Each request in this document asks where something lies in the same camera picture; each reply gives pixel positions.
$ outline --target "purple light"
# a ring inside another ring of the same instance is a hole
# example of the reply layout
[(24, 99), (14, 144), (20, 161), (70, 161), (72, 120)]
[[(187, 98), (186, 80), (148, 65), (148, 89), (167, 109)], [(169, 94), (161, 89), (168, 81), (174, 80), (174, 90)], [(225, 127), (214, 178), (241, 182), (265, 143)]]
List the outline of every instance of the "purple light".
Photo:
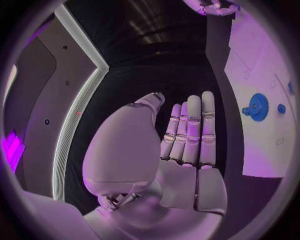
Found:
[(21, 156), (25, 150), (25, 145), (22, 144), (20, 138), (16, 136), (15, 131), (12, 131), (8, 135), (7, 139), (2, 139), (2, 147), (6, 154), (11, 171), (15, 173)]

